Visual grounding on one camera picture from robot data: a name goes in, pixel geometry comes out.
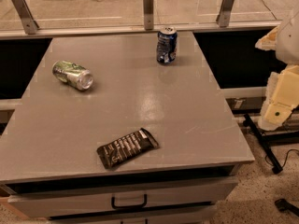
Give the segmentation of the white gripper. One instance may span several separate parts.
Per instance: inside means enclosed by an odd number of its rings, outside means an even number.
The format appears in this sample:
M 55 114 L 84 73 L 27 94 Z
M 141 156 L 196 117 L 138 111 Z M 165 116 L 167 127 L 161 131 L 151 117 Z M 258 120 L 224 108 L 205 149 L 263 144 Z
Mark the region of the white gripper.
M 279 28 L 273 28 L 260 38 L 255 48 L 276 50 L 279 60 L 287 64 L 299 64 L 299 8 L 295 7 Z M 299 66 L 288 65 L 280 73 L 272 72 L 265 95 L 258 125 L 263 130 L 274 131 L 299 106 Z

